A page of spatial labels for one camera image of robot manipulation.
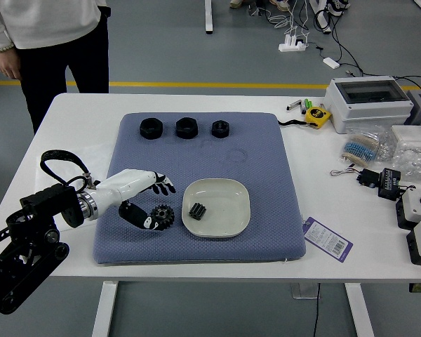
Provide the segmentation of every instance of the gray floor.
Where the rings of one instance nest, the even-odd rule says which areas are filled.
[[[110,80],[294,84],[288,89],[113,86],[113,93],[323,96],[298,84],[328,84],[352,66],[325,66],[315,45],[280,53],[284,29],[213,0],[214,34],[204,32],[203,0],[108,0]],[[338,37],[364,72],[421,76],[421,10],[411,0],[351,1]],[[279,12],[267,5],[273,14]],[[309,41],[337,59],[330,35]],[[347,53],[341,62],[352,63]],[[421,79],[413,78],[421,85]],[[402,86],[412,86],[400,81]],[[0,201],[32,140],[25,98],[18,86],[0,86]],[[10,316],[0,315],[0,337],[90,336],[101,282],[48,279]],[[376,336],[421,336],[421,294],[406,284],[363,285]],[[355,336],[345,290],[324,284],[317,336]],[[111,336],[311,336],[314,301],[294,301],[288,284],[122,284]]]

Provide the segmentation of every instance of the bracelet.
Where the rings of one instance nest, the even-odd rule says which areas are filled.
[[[12,49],[14,47],[15,47],[14,43],[11,42],[11,44],[9,46],[0,48],[0,53],[3,53],[4,51],[9,51],[10,49]]]

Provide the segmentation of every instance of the person's hand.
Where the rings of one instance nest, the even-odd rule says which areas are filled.
[[[0,72],[10,79],[22,80],[20,76],[20,58],[15,48],[0,53]]]

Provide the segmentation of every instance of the tape measure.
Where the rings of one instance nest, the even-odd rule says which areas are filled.
[[[306,111],[305,121],[307,123],[316,124],[316,128],[321,128],[323,124],[328,121],[330,116],[331,113],[322,107],[310,107]]]

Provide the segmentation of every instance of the label tag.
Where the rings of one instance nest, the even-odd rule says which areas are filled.
[[[303,224],[304,238],[326,252],[334,259],[343,263],[351,251],[352,243],[334,231],[309,217]]]

